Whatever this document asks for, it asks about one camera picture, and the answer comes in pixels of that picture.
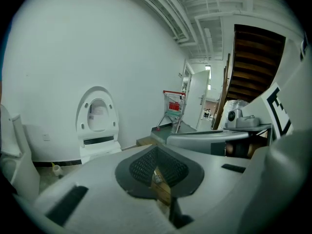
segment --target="wall outlet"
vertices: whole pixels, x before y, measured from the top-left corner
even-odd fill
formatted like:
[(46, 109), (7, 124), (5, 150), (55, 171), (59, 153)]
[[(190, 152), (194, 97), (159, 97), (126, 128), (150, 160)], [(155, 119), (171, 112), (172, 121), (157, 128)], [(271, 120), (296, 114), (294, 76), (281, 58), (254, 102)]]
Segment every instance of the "wall outlet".
[(48, 134), (43, 134), (42, 139), (43, 141), (50, 141), (50, 136)]

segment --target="black slot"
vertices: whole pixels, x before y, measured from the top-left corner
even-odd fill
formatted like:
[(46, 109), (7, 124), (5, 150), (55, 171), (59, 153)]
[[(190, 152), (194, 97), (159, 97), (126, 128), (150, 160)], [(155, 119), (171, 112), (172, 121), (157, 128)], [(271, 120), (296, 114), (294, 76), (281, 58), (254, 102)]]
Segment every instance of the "black slot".
[(91, 145), (91, 144), (107, 142), (107, 141), (110, 141), (110, 140), (114, 140), (114, 136), (86, 139), (86, 140), (83, 141), (83, 144)]
[(53, 209), (47, 214), (47, 217), (56, 224), (63, 226), (86, 195), (87, 191), (88, 188), (84, 186), (75, 186), (55, 207), (53, 207)]
[(221, 167), (230, 171), (241, 173), (241, 174), (243, 174), (244, 171), (246, 170), (246, 167), (235, 166), (235, 165), (230, 165), (230, 164), (224, 164)]

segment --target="white wall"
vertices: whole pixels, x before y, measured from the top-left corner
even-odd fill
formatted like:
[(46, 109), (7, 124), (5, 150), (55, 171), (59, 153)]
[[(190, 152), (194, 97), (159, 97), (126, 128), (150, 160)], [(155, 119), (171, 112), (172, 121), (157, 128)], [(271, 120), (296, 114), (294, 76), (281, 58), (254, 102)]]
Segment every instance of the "white wall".
[(138, 0), (28, 0), (13, 20), (2, 103), (21, 114), (34, 161), (79, 159), (75, 116), (87, 89), (110, 92), (129, 147), (162, 117), (162, 91), (180, 90), (184, 61)]
[(193, 69), (194, 73), (199, 73), (206, 70), (206, 63), (191, 63), (190, 66)]
[(272, 84), (276, 82), (280, 88), (283, 88), (287, 83), (288, 79), (295, 72), (297, 72), (299, 64), (299, 49), (292, 40), (286, 39), (283, 56)]

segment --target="red shopping cart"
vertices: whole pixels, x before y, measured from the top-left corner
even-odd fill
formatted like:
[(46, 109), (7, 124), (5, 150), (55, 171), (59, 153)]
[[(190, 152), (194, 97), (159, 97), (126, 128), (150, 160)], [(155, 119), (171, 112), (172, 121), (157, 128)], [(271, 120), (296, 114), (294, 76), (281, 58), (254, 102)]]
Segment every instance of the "red shopping cart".
[(159, 125), (164, 120), (165, 116), (167, 116), (172, 122), (173, 126), (176, 124), (175, 133), (177, 133), (181, 125), (182, 116), (184, 114), (185, 93), (166, 90), (164, 90), (163, 93), (165, 95), (165, 113), (157, 125), (157, 130), (160, 130)]

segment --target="white toilet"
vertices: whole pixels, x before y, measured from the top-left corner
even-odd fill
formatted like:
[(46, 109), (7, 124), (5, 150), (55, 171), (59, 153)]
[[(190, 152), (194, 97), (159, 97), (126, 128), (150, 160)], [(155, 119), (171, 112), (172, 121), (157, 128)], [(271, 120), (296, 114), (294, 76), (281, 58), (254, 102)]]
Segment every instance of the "white toilet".
[(20, 115), (11, 117), (3, 105), (0, 109), (1, 171), (21, 197), (34, 202), (39, 195), (40, 176), (31, 160)]
[(81, 98), (76, 113), (76, 130), (82, 164), (102, 155), (121, 152), (118, 113), (109, 92), (92, 87)]

